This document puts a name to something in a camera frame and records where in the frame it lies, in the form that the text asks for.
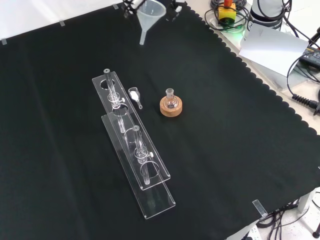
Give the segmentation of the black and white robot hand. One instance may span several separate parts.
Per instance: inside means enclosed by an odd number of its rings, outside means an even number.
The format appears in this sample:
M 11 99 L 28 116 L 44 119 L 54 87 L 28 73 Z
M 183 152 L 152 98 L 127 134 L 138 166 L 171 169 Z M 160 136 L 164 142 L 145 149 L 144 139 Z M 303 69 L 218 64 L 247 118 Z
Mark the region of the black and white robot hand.
M 123 0 L 122 9 L 124 11 L 124 17 L 128 18 L 130 15 L 136 15 L 138 10 L 142 10 L 147 6 L 146 0 Z M 180 14 L 184 0 L 170 0 L 165 3 L 166 15 L 165 18 L 169 22 L 173 22 Z

